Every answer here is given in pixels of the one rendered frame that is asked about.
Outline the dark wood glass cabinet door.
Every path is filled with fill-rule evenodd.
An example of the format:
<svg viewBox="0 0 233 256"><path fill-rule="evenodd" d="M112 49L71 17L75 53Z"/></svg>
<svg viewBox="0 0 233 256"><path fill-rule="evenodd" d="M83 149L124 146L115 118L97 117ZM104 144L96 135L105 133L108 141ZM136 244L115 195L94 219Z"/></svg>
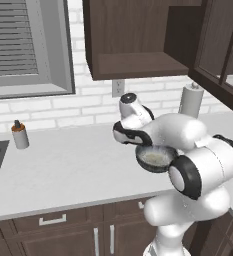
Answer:
<svg viewBox="0 0 233 256"><path fill-rule="evenodd" d="M207 0L189 76L233 111L233 0Z"/></svg>

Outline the grey window blind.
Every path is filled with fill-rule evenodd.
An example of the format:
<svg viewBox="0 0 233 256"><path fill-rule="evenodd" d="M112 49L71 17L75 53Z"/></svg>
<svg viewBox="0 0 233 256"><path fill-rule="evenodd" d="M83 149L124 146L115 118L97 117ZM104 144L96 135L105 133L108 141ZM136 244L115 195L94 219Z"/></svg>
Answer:
<svg viewBox="0 0 233 256"><path fill-rule="evenodd" d="M37 73L26 0L0 0L0 76Z"/></svg>

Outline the dark wood open wall cabinet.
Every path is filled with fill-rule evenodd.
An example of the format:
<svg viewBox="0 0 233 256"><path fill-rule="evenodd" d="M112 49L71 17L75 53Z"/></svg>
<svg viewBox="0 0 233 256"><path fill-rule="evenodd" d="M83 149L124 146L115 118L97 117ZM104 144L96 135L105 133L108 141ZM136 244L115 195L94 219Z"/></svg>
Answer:
<svg viewBox="0 0 233 256"><path fill-rule="evenodd" d="M82 0L95 80L186 75L208 0Z"/></svg>

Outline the dark wood base cabinet door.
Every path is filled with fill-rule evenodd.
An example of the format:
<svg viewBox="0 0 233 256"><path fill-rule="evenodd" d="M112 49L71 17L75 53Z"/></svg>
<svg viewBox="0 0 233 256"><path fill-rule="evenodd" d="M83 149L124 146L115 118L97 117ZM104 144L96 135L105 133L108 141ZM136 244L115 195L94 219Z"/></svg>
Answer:
<svg viewBox="0 0 233 256"><path fill-rule="evenodd" d="M110 254L110 225L115 226L115 253ZM156 227L141 216L104 223L104 256L143 256L156 235Z"/></svg>
<svg viewBox="0 0 233 256"><path fill-rule="evenodd" d="M98 227L87 225L24 235L18 245L22 256L95 256L94 228ZM100 232L99 251L104 256Z"/></svg>

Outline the grey framed window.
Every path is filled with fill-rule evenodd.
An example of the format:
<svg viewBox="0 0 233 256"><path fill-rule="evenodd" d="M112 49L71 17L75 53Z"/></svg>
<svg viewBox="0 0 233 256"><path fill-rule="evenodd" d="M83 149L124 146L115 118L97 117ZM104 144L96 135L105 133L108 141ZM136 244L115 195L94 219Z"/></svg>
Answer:
<svg viewBox="0 0 233 256"><path fill-rule="evenodd" d="M67 0L26 0L38 73L0 76L0 99L75 92Z"/></svg>

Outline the wide dark wood drawer front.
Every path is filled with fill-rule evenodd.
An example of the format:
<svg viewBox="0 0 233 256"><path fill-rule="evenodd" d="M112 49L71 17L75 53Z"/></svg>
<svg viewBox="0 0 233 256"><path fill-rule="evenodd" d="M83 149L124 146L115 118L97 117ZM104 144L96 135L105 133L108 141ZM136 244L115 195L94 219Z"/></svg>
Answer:
<svg viewBox="0 0 233 256"><path fill-rule="evenodd" d="M67 214L67 221L64 223L39 226L39 218L43 217L45 220L60 218L62 214ZM21 218L14 218L14 227L16 228L16 234L35 232L42 229L49 229L55 227L68 227L70 225L82 225L88 222L98 222L103 220L103 207L102 206L90 206L85 208L70 209L58 212L51 212L46 214L39 214Z"/></svg>

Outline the grey wall outlet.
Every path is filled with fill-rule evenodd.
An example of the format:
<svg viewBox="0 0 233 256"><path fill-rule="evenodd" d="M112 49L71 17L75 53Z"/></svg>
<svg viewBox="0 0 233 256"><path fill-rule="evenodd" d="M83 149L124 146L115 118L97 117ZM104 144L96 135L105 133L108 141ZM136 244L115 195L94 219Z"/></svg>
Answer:
<svg viewBox="0 0 233 256"><path fill-rule="evenodd" d="M125 92L125 80L117 79L112 81L112 97L121 97Z"/></svg>

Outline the white paper towel roll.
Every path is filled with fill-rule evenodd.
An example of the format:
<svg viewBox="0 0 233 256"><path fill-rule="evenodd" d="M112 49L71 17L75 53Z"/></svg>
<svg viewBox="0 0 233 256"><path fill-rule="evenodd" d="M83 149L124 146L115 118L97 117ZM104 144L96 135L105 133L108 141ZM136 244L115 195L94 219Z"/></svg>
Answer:
<svg viewBox="0 0 233 256"><path fill-rule="evenodd" d="M204 89L196 82L185 85L182 90L179 113L197 118L203 94Z"/></svg>

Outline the dark bowl with pale inside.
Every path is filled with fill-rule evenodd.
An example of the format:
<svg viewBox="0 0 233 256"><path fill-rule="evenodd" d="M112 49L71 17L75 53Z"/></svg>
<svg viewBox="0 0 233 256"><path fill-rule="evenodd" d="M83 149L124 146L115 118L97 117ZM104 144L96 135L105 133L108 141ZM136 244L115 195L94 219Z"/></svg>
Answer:
<svg viewBox="0 0 233 256"><path fill-rule="evenodd" d="M168 146L140 146L135 149L138 164L148 172L163 173L169 170L171 162L179 156L176 149Z"/></svg>

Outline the dark wood corner base cabinet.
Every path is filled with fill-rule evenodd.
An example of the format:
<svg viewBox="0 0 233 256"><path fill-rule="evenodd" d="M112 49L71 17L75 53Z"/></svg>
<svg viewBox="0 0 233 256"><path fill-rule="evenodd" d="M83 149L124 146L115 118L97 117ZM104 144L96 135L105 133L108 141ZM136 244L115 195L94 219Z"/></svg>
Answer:
<svg viewBox="0 0 233 256"><path fill-rule="evenodd" d="M183 245L191 256L233 256L233 210L214 220L195 222Z"/></svg>

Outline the narrow dark wood drawer front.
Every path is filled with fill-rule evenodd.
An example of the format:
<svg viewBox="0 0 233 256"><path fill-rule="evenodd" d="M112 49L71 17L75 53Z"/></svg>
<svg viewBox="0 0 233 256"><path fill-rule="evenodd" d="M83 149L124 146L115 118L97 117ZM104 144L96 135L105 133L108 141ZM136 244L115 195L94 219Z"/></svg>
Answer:
<svg viewBox="0 0 233 256"><path fill-rule="evenodd" d="M142 201L142 203L145 205L147 200L148 200L148 197L145 197L145 198L105 204L103 206L104 220L110 221L120 217L129 217L132 215L142 214L143 209L139 209L138 202Z"/></svg>

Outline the grey soap dispenser bottle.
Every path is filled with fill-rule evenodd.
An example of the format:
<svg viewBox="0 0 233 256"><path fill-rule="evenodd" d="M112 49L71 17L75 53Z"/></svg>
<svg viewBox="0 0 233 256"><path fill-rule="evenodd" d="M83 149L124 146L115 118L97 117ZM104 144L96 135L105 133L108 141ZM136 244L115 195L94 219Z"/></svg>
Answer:
<svg viewBox="0 0 233 256"><path fill-rule="evenodd" d="M11 131L17 149L26 149L29 147L29 139L23 123L19 120L15 120Z"/></svg>

